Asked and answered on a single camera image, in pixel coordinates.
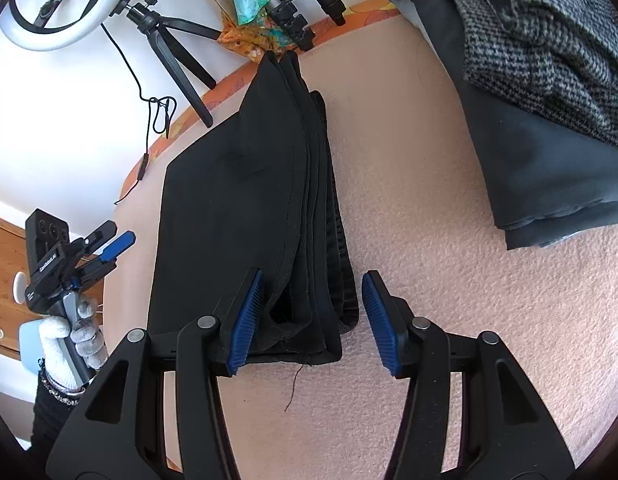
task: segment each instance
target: white wall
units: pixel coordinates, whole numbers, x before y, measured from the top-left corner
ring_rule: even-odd
[[[17,1],[32,21],[46,0]],[[84,1],[67,0],[54,20],[67,23]],[[310,23],[324,16],[314,0],[297,0],[297,7]],[[221,28],[213,0],[158,0],[155,9]],[[123,16],[109,18],[106,26],[145,96],[173,95],[177,116],[188,103],[145,37]],[[204,38],[177,36],[217,80],[245,62]],[[54,52],[20,49],[0,31],[0,212],[23,227],[23,219],[40,207],[68,221],[73,232],[88,234],[111,217],[122,181],[144,151],[146,120],[147,106],[101,30]],[[155,138],[151,133],[150,142]]]

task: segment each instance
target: gloved hand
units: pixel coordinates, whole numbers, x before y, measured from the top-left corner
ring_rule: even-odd
[[[71,335],[75,349],[84,357],[88,366],[99,370],[108,358],[105,339],[100,327],[93,319],[98,304],[93,298],[81,296],[78,302],[78,315],[82,318],[73,327],[63,317],[49,316],[40,323],[40,341],[44,350],[44,366],[47,378],[64,394],[74,394],[81,391],[69,364],[66,361],[58,339]]]

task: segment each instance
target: houndstooth fabric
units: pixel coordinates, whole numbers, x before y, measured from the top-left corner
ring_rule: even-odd
[[[618,148],[618,13],[609,0],[454,0],[466,81]]]

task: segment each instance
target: silver screw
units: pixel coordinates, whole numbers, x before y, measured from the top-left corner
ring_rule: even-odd
[[[496,334],[495,332],[488,332],[488,331],[482,333],[482,340],[487,345],[497,345],[500,342],[500,338],[498,337],[498,334]]]
[[[138,341],[142,341],[142,339],[144,338],[144,330],[141,330],[139,328],[134,328],[133,330],[131,330],[131,332],[129,332],[126,335],[126,338],[131,343],[137,343]]]
[[[411,320],[411,324],[418,330],[426,330],[431,326],[431,322],[426,317],[422,316],[414,317]]]
[[[198,326],[200,328],[211,328],[215,324],[215,317],[213,316],[202,316],[198,319]]]

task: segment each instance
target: loose black thread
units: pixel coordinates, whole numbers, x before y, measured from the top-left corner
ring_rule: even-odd
[[[294,386],[291,389],[291,399],[289,399],[289,403],[287,404],[286,408],[284,409],[284,412],[286,413],[286,410],[289,409],[289,406],[291,405],[292,402],[294,402],[294,395],[295,395],[295,381],[298,378],[298,374],[302,371],[302,369],[304,368],[304,365],[300,366],[300,368],[298,368],[298,371],[295,373],[294,375]]]
[[[142,86],[140,85],[140,81],[135,75],[134,69],[131,68],[131,65],[127,61],[126,56],[124,55],[124,52],[122,52],[122,49],[116,43],[116,40],[113,39],[109,31],[106,30],[104,23],[100,23],[100,27],[102,27],[102,30],[105,31],[106,36],[109,38],[111,43],[113,43],[114,47],[116,48],[116,50],[122,57],[124,64],[129,69],[129,72],[131,72],[131,75],[134,77],[135,83],[138,85],[138,96],[140,97],[142,101],[147,103],[149,107],[149,118],[147,120],[147,133],[146,133],[146,140],[145,140],[145,147],[144,147],[144,155],[142,156],[142,162],[140,164],[140,168],[138,168],[138,173],[135,177],[135,183],[129,188],[129,190],[124,194],[122,198],[114,202],[114,205],[118,205],[120,202],[122,202],[122,200],[124,200],[126,197],[129,196],[129,193],[131,193],[135,189],[135,187],[138,185],[138,183],[144,178],[144,173],[146,172],[147,165],[149,163],[149,132],[150,132],[150,129],[153,127],[153,131],[156,134],[158,135],[165,134],[166,138],[169,139],[169,129],[171,127],[171,120],[173,119],[173,114],[175,114],[176,108],[178,107],[178,102],[176,101],[175,97],[172,97],[172,96],[164,96],[164,97],[161,97],[160,99],[156,97],[150,97],[147,99],[146,97],[144,97],[142,95]],[[169,113],[169,106],[172,101],[173,101],[173,111]],[[151,124],[151,116],[153,115],[153,108],[151,107],[151,105],[154,103],[158,105],[158,108],[153,118],[153,124]],[[162,127],[161,130],[159,130],[157,127],[157,121],[158,121],[158,116],[160,115],[161,108],[164,108],[164,126]]]

